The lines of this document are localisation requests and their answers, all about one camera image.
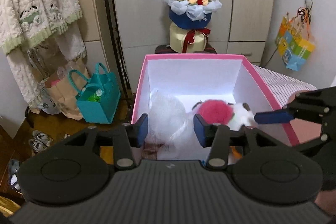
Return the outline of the flower bouquet blue wrap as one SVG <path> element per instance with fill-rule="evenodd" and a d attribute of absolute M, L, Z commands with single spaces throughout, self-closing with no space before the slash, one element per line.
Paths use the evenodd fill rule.
<path fill-rule="evenodd" d="M 169 18 L 178 27 L 205 28 L 213 13 L 222 8 L 219 0 L 163 0 L 169 7 Z"/>

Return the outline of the brown paper bag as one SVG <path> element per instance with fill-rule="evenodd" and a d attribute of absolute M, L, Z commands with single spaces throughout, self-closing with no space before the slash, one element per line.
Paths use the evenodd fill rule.
<path fill-rule="evenodd" d="M 89 73 L 82 59 L 70 62 L 60 62 L 49 66 L 51 75 L 41 82 L 41 92 L 46 96 L 45 101 L 51 100 L 51 107 L 56 107 L 56 111 L 48 111 L 50 114 L 62 113 L 67 118 L 74 120 L 83 119 L 77 103 L 76 96 L 78 91 L 71 84 L 68 73 L 71 69 L 77 70 L 87 79 Z"/>

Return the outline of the colourful paper gift bag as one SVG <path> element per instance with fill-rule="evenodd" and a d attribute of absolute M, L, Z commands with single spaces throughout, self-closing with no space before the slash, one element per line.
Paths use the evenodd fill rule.
<path fill-rule="evenodd" d="M 297 9 L 295 16 L 289 13 L 282 18 L 275 40 L 277 51 L 287 69 L 299 71 L 315 50 L 311 33 L 311 9 L 313 0 L 305 0 L 305 6 Z"/>

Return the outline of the pink fluffy plush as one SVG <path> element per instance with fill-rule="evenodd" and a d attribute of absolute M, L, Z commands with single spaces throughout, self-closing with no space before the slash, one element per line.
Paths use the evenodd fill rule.
<path fill-rule="evenodd" d="M 223 100 L 199 101 L 192 107 L 192 111 L 208 124 L 228 124 L 235 115 L 233 107 Z"/>

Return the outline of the pink striped tablecloth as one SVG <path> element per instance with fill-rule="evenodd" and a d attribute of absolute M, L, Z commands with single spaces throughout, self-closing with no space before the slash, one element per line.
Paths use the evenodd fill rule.
<path fill-rule="evenodd" d="M 298 92 L 313 91 L 317 88 L 309 83 L 282 75 L 269 69 L 252 64 L 252 67 L 262 79 L 267 91 L 276 102 L 277 109 L 282 108 Z"/>

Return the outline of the cream knitted garment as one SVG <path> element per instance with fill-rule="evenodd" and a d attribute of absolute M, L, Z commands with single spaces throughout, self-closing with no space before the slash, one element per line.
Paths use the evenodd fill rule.
<path fill-rule="evenodd" d="M 1 0 L 1 49 L 30 108 L 41 106 L 43 96 L 29 52 L 54 38 L 66 60 L 86 57 L 77 25 L 82 16 L 79 0 Z"/>

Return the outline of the pink storage box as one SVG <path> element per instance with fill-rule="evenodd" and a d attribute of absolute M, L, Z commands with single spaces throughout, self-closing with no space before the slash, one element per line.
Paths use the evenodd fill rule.
<path fill-rule="evenodd" d="M 177 97 L 186 112 L 199 101 L 223 100 L 228 104 L 247 103 L 253 114 L 277 110 L 252 64 L 238 55 L 221 54 L 157 54 L 147 55 L 139 77 L 132 120 L 149 113 L 150 93 L 158 89 Z M 154 159 L 145 149 L 141 156 Z M 197 143 L 195 158 L 204 161 L 210 150 Z"/>

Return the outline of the teal tote bag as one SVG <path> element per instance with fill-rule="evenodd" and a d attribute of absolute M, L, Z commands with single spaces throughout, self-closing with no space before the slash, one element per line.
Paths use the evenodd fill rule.
<path fill-rule="evenodd" d="M 77 74 L 85 85 L 79 88 L 72 79 Z M 91 78 L 85 77 L 78 70 L 68 72 L 68 79 L 77 91 L 76 104 L 83 118 L 88 123 L 111 124 L 117 110 L 121 92 L 116 76 L 109 72 L 102 63 L 97 63 Z"/>

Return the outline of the white brown plush dog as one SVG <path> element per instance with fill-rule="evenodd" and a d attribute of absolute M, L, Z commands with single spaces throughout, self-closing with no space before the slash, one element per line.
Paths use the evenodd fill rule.
<path fill-rule="evenodd" d="M 257 126 L 254 114 L 247 103 L 235 103 L 230 106 L 234 113 L 227 125 L 231 130 L 238 131 L 242 126 Z"/>

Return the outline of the orange egg-shaped sponge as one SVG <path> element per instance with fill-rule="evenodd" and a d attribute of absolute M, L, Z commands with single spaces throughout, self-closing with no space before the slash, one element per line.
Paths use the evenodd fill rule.
<path fill-rule="evenodd" d="M 243 157 L 243 155 L 237 151 L 236 147 L 230 147 L 232 156 L 236 159 L 239 160 Z"/>

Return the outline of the cream round gift box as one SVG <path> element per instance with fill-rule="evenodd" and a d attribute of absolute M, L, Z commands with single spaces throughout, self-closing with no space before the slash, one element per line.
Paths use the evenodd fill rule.
<path fill-rule="evenodd" d="M 170 25 L 170 47 L 178 53 L 194 53 L 204 51 L 211 30 L 208 28 L 185 30 L 175 23 Z"/>

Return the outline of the small shoes on floor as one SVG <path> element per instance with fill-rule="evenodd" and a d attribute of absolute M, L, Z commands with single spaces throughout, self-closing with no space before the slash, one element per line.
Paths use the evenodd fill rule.
<path fill-rule="evenodd" d="M 41 131 L 34 130 L 33 137 L 29 139 L 29 145 L 34 153 L 41 153 L 53 143 L 52 137 Z"/>

